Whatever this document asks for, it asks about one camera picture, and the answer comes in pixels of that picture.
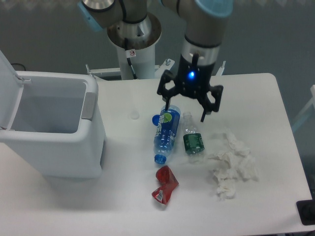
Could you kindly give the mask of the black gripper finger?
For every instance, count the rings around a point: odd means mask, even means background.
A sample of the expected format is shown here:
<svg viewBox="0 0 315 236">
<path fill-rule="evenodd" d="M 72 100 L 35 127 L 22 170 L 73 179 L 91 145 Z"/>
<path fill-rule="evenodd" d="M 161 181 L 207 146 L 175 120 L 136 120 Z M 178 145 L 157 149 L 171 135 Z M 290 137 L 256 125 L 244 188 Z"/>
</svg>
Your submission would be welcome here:
<svg viewBox="0 0 315 236">
<path fill-rule="evenodd" d="M 204 122 L 204 119 L 207 115 L 210 115 L 212 112 L 217 113 L 221 105 L 221 97 L 223 93 L 223 86 L 209 86 L 206 89 L 206 92 L 202 95 L 201 105 L 203 108 L 203 113 L 201 115 L 201 122 Z"/>
<path fill-rule="evenodd" d="M 165 110 L 169 109 L 171 98 L 178 94 L 178 90 L 174 84 L 175 79 L 176 76 L 170 70 L 165 70 L 159 81 L 157 94 L 162 96 L 165 102 Z"/>
</svg>

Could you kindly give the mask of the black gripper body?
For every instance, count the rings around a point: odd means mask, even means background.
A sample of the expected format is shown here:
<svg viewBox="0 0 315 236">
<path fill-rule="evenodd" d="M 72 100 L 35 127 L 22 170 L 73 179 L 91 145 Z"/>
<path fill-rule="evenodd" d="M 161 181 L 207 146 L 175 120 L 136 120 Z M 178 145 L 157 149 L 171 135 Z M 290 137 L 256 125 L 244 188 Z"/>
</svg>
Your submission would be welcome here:
<svg viewBox="0 0 315 236">
<path fill-rule="evenodd" d="M 216 89 L 210 86 L 210 78 L 216 62 L 208 65 L 193 65 L 183 55 L 180 57 L 176 76 L 176 91 L 189 98 L 204 98 L 208 92 L 216 97 Z"/>
</svg>

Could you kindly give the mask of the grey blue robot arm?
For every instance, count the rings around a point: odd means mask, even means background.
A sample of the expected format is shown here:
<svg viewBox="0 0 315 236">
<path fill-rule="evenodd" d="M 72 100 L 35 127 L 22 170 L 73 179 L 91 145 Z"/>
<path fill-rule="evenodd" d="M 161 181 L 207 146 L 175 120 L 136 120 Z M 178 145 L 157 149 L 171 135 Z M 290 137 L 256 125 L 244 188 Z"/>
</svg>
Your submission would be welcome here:
<svg viewBox="0 0 315 236">
<path fill-rule="evenodd" d="M 112 43 L 121 48 L 133 78 L 135 59 L 143 49 L 153 46 L 161 35 L 159 20 L 148 12 L 145 0 L 81 0 L 84 17 L 95 30 L 106 29 Z M 169 8 L 186 22 L 183 48 L 177 74 L 165 70 L 157 93 L 166 104 L 172 97 L 196 99 L 203 115 L 220 108 L 222 86 L 211 86 L 226 25 L 233 10 L 231 0 L 164 0 Z"/>
</svg>

